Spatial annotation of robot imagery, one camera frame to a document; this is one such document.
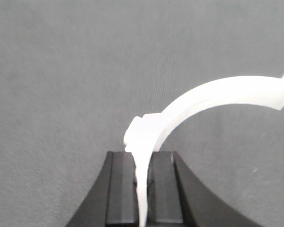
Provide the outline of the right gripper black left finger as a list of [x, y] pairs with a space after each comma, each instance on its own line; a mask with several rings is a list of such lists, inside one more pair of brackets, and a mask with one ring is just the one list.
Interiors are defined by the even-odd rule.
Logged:
[[131, 153], [107, 152], [102, 169], [67, 226], [137, 227], [135, 164]]

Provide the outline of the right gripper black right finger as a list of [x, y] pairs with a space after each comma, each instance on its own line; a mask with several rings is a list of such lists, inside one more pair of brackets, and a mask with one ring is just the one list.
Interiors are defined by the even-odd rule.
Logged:
[[209, 190], [177, 152], [154, 152], [148, 180], [148, 227], [259, 225]]

